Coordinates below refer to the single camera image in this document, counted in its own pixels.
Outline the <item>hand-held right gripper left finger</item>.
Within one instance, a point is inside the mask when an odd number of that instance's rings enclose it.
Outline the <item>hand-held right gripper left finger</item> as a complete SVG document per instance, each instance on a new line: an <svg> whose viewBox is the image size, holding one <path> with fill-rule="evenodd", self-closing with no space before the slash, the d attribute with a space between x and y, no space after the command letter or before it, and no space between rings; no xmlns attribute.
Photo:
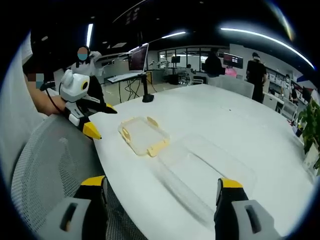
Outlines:
<svg viewBox="0 0 320 240"><path fill-rule="evenodd" d="M73 197L66 197L48 213L43 240L104 240L108 213L107 178L84 180Z"/></svg>

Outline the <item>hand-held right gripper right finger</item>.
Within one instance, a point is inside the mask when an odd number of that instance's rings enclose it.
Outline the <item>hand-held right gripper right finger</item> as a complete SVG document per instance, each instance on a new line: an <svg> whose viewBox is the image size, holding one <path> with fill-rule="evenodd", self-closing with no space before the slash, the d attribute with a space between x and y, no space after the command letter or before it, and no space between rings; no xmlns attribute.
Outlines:
<svg viewBox="0 0 320 240"><path fill-rule="evenodd" d="M217 182L214 224L217 240L282 239L268 211L248 198L242 184L229 178Z"/></svg>

